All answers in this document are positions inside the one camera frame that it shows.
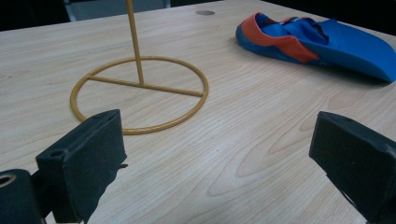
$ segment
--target metal stand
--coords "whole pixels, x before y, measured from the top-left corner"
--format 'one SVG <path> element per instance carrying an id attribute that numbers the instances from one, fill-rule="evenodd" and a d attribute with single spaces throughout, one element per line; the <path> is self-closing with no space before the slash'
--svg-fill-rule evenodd
<path id="1" fill-rule="evenodd" d="M 203 106 L 203 104 L 206 100 L 206 97 L 208 95 L 208 92 L 209 92 L 209 84 L 207 82 L 205 75 L 197 67 L 195 67 L 194 65 L 192 65 L 190 63 L 186 63 L 186 62 L 183 62 L 178 59 L 172 59 L 172 58 L 161 57 L 161 56 L 141 57 L 140 52 L 139 52 L 139 45 L 138 45 L 138 41 L 137 41 L 136 26 L 134 23 L 134 8 L 133 8 L 132 0 L 126 0 L 126 5 L 128 8 L 129 24 L 130 24 L 130 28 L 131 28 L 132 41 L 134 44 L 134 58 L 121 59 L 121 60 L 118 60 L 118 61 L 115 61 L 112 63 L 102 65 L 102 66 L 94 69 L 93 71 L 91 71 L 86 76 L 84 76 L 72 90 L 72 93 L 70 95 L 70 106 L 71 106 L 73 113 L 76 115 L 76 117 L 80 121 L 84 121 L 86 119 L 86 117 L 84 117 L 81 114 L 81 112 L 78 110 L 77 96 L 78 96 L 78 92 L 81 89 L 81 87 L 88 80 L 102 81 L 102 82 L 107 82 L 107 83 L 114 83 L 114 84 L 119 84 L 119 85 L 125 85 L 125 86 L 131 86 L 131 87 L 143 88 L 143 89 L 149 89 L 149 90 L 155 90 L 155 91 L 167 91 L 167 92 L 195 96 L 195 97 L 201 98 L 201 100 L 198 102 L 198 104 L 192 110 L 190 110 L 185 115 L 179 117 L 178 119 L 173 119 L 173 120 L 165 122 L 163 124 L 158 124 L 158 125 L 145 127 L 145 128 L 123 129 L 122 130 L 123 134 L 155 133 L 155 132 L 162 131 L 164 129 L 168 129 L 170 127 L 176 126 L 179 123 L 192 117 Z M 188 67 L 188 68 L 190 68 L 191 71 L 193 71 L 202 80 L 202 83 L 204 85 L 204 90 L 203 91 L 189 91 L 189 90 L 182 90 L 182 89 L 176 89 L 176 88 L 170 88 L 170 87 L 149 85 L 149 84 L 145 83 L 145 81 L 144 81 L 143 69 L 142 69 L 142 63 L 141 63 L 142 61 L 165 61 L 165 62 L 169 62 L 169 63 L 177 63 L 182 66 Z M 130 63 L 130 62 L 136 63 L 139 82 L 132 82 L 132 81 L 115 79 L 115 78 L 97 77 L 96 76 L 97 74 L 106 70 L 107 68 L 110 68 L 110 67 L 122 64 L 122 63 Z"/>

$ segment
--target circular base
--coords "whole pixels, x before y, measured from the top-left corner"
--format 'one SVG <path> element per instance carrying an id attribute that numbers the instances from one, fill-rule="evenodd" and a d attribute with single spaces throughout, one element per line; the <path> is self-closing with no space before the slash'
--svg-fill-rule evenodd
<path id="1" fill-rule="evenodd" d="M 172 59 L 172 58 L 167 58 L 167 57 L 161 57 L 161 56 L 146 56 L 146 57 L 141 57 L 141 61 L 164 61 L 164 62 L 169 62 L 169 63 L 178 63 L 182 66 L 190 68 L 198 77 L 202 80 L 203 85 L 204 85 L 204 91 L 199 92 L 199 91 L 186 91 L 186 90 L 181 90 L 181 89 L 174 89 L 174 88 L 168 88 L 168 87 L 161 87 L 161 86 L 153 86 L 145 83 L 135 83 L 135 82 L 130 82 L 130 81 L 124 81 L 124 80 L 118 80 L 118 79 L 113 79 L 113 78 L 106 78 L 106 77 L 96 77 L 95 75 L 99 74 L 100 72 L 106 70 L 107 68 L 116 66 L 118 64 L 122 63 L 130 63 L 130 62 L 135 62 L 136 58 L 126 58 L 126 59 L 121 59 L 112 63 L 107 63 L 105 65 L 102 65 L 93 71 L 91 71 L 89 74 L 87 74 L 85 77 L 83 77 L 74 87 L 72 90 L 72 93 L 70 95 L 70 106 L 73 111 L 73 113 L 76 115 L 76 117 L 80 121 L 84 121 L 87 119 L 84 117 L 81 112 L 78 110 L 77 106 L 77 96 L 78 92 L 81 89 L 81 87 L 84 85 L 85 82 L 88 80 L 97 80 L 97 81 L 103 81 L 103 82 L 109 82 L 109 83 L 116 83 L 116 84 L 121 84 L 121 85 L 127 85 L 127 86 L 133 86 L 137 88 L 144 88 L 144 89 L 150 89 L 150 90 L 157 90 L 157 91 L 168 91 L 168 92 L 173 92 L 173 93 L 178 93 L 178 94 L 185 94 L 185 95 L 191 95 L 191 96 L 197 96 L 201 97 L 201 100 L 198 102 L 198 104 L 190 110 L 188 113 L 185 115 L 179 117 L 178 119 L 173 119 L 171 121 L 165 122 L 163 124 L 159 125 L 154 125 L 146 128 L 136 128 L 136 129 L 122 129 L 123 134 L 143 134 L 143 133 L 155 133 L 158 131 L 162 131 L 164 129 L 173 127 L 178 125 L 179 123 L 185 121 L 186 119 L 189 119 L 194 115 L 204 104 L 206 97 L 209 92 L 209 84 L 207 82 L 207 79 L 205 75 L 194 65 L 190 63 L 183 62 L 178 59 Z"/>

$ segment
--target table surface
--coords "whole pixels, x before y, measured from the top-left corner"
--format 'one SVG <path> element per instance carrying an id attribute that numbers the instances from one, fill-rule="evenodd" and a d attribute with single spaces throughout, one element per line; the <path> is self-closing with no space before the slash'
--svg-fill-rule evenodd
<path id="1" fill-rule="evenodd" d="M 141 55 L 194 64 L 209 95 L 176 127 L 124 136 L 129 166 L 106 189 L 91 223 L 365 223 L 308 149 L 319 111 L 396 139 L 395 84 L 242 49 L 235 28 L 257 11 L 276 20 L 323 20 L 258 0 L 135 14 Z M 367 32 L 396 49 L 395 36 Z M 0 33 L 0 170 L 36 171 L 35 155 L 79 125 L 69 106 L 75 84 L 133 56 L 126 15 Z M 137 81 L 135 69 L 127 63 L 101 76 Z M 150 84 L 202 90 L 200 79 L 176 64 L 143 62 L 143 71 Z M 175 119 L 197 101 L 94 81 L 78 95 L 86 116 L 120 108 L 125 128 Z"/>

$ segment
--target wood grain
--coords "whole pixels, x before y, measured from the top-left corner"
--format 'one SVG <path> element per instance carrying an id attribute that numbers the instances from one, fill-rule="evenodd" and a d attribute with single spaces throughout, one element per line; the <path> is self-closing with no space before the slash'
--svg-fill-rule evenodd
<path id="1" fill-rule="evenodd" d="M 91 223 L 365 223 L 308 158 L 309 144 L 320 110 L 396 139 L 394 83 L 240 48 L 235 28 L 257 11 L 276 20 L 322 20 L 253 0 L 135 14 L 141 55 L 194 64 L 208 78 L 209 96 L 174 128 L 124 137 L 129 166 L 106 189 Z M 35 156 L 78 125 L 71 90 L 94 68 L 133 57 L 128 29 L 122 15 L 0 33 L 0 170 L 33 173 Z M 395 36 L 365 31 L 396 49 Z M 177 65 L 144 62 L 143 71 L 150 84 L 202 88 Z M 101 75 L 137 81 L 133 64 Z M 90 81 L 78 103 L 87 116 L 120 108 L 129 127 L 168 121 L 196 100 Z"/>

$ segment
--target wire ring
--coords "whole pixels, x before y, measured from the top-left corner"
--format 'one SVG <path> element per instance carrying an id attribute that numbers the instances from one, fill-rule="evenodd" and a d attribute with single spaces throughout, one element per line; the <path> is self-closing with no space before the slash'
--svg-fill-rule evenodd
<path id="1" fill-rule="evenodd" d="M 12 183 L 17 177 L 14 174 L 0 175 L 0 188 L 3 188 Z"/>
<path id="2" fill-rule="evenodd" d="M 174 89 L 174 88 L 167 88 L 167 87 L 161 87 L 161 86 L 153 86 L 145 83 L 134 83 L 134 82 L 129 82 L 129 81 L 123 81 L 123 80 L 117 80 L 117 79 L 112 79 L 112 78 L 105 78 L 105 77 L 95 77 L 95 75 L 99 74 L 100 72 L 106 70 L 107 68 L 122 64 L 122 63 L 131 63 L 135 62 L 136 58 L 126 58 L 126 59 L 121 59 L 112 63 L 107 63 L 102 66 L 97 67 L 96 69 L 92 70 L 89 74 L 84 76 L 73 88 L 72 93 L 70 95 L 70 106 L 75 114 L 75 116 L 80 120 L 81 122 L 87 119 L 84 117 L 81 112 L 78 110 L 78 105 L 77 105 L 77 97 L 78 97 L 78 92 L 82 88 L 85 82 L 88 80 L 99 80 L 103 82 L 110 82 L 110 83 L 115 83 L 115 84 L 121 84 L 121 85 L 127 85 L 127 86 L 133 86 L 137 88 L 144 88 L 144 89 L 150 89 L 150 90 L 157 90 L 157 91 L 170 91 L 173 93 L 179 93 L 179 94 L 185 94 L 185 95 L 191 95 L 191 96 L 197 96 L 201 97 L 201 100 L 198 102 L 198 104 L 189 112 L 184 114 L 183 116 L 179 117 L 178 119 L 173 119 L 171 121 L 150 126 L 150 127 L 145 127 L 145 128 L 136 128 L 136 129 L 122 129 L 122 133 L 126 135 L 133 135 L 133 134 L 144 134 L 144 133 L 155 133 L 159 132 L 171 127 L 174 127 L 178 125 L 179 123 L 189 119 L 192 117 L 203 105 L 204 102 L 207 98 L 207 95 L 209 93 L 209 84 L 207 82 L 207 79 L 204 75 L 204 73 L 201 72 L 197 67 L 190 63 L 186 63 L 184 61 L 178 60 L 178 59 L 173 59 L 173 58 L 168 58 L 168 57 L 162 57 L 162 56 L 143 56 L 140 58 L 142 61 L 163 61 L 163 62 L 169 62 L 169 63 L 177 63 L 182 66 L 185 66 L 187 68 L 190 68 L 203 82 L 204 85 L 204 91 L 198 92 L 198 91 L 185 91 L 181 89 Z"/>

